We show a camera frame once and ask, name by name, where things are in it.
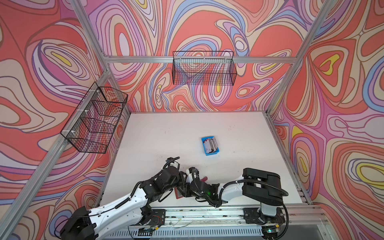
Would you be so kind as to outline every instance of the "psychedelic patterned wall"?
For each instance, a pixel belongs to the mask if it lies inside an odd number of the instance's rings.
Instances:
[[[340,239],[384,236],[384,4],[339,0],[273,112]]]
[[[0,1],[0,217],[101,69],[66,2]]]
[[[79,207],[94,207],[127,121],[123,112],[106,154],[80,153],[68,145],[9,240],[54,240]]]
[[[119,79],[135,111],[256,111],[265,110],[289,64],[247,64],[234,86],[173,85],[172,64],[142,63]]]
[[[232,50],[235,56],[295,56],[321,1],[127,1],[85,5],[106,55],[172,56]],[[132,111],[265,110],[288,65],[237,64],[229,86],[174,86],[171,64],[111,65]]]

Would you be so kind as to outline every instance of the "blue plastic tray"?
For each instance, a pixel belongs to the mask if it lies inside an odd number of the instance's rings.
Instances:
[[[204,151],[204,153],[205,153],[204,140],[206,140],[207,138],[213,138],[213,136],[202,137],[202,138],[201,138],[201,143],[203,144],[203,151]],[[217,147],[217,150],[216,150],[216,151],[211,152],[211,153],[205,153],[205,155],[206,155],[206,156],[208,156],[208,155],[214,155],[214,154],[218,154],[218,152],[219,152],[219,149],[218,149],[218,147]]]

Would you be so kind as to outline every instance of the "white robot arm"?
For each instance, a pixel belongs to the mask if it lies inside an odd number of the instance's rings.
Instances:
[[[258,200],[262,203],[260,225],[267,222],[266,218],[275,220],[276,207],[284,206],[282,197],[288,193],[281,189],[278,174],[246,168],[235,181],[209,185],[200,181],[199,171],[194,167],[186,173],[179,171],[180,165],[175,162],[177,159],[179,157],[169,158],[159,173],[138,182],[131,193],[90,210],[85,207],[77,209],[61,229],[61,239],[101,240],[125,226],[148,225],[154,216],[149,204],[164,200],[169,194],[161,199],[162,195],[173,188],[177,188],[184,197],[206,200],[213,207],[220,207],[241,195]],[[162,224],[162,221],[161,224],[157,222],[156,226],[150,224],[150,230],[155,231]]]

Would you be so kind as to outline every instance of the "white tabletop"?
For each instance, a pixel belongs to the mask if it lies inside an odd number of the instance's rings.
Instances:
[[[220,152],[206,156],[201,138],[215,136]],[[250,167],[275,172],[289,193],[285,204],[302,203],[279,149],[261,112],[131,114],[101,205],[130,193],[134,185],[158,173],[168,157],[180,157],[180,170],[199,169],[208,184],[227,183]],[[241,196],[226,205],[259,204]],[[152,207],[207,206],[172,193]]]

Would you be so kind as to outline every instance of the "wire mesh basket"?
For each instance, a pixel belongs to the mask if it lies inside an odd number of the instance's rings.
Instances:
[[[63,136],[79,152],[106,153],[127,100],[128,95],[120,90],[97,87],[79,119]]]
[[[237,76],[232,51],[174,51],[175,85],[234,85]]]

